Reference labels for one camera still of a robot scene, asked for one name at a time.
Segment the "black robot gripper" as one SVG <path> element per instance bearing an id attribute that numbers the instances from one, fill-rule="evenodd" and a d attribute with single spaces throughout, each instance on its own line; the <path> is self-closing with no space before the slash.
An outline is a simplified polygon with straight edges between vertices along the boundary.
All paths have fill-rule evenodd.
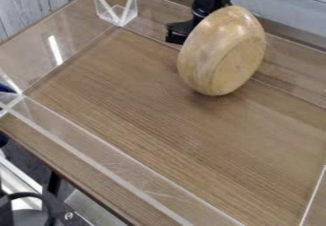
<path id="1" fill-rule="evenodd" d="M 166 41 L 182 45 L 198 24 L 209 16 L 204 10 L 193 10 L 193 18 L 188 21 L 169 23 L 166 25 Z"/>

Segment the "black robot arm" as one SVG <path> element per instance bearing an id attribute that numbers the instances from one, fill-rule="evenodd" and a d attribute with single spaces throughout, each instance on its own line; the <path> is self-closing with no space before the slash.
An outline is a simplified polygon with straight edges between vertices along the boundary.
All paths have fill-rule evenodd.
<path id="1" fill-rule="evenodd" d="M 192 7 L 193 17 L 186 21 L 166 25 L 166 41 L 182 45 L 193 29 L 196 29 L 205 18 L 217 10 L 230 5 L 232 0 L 194 0 Z"/>

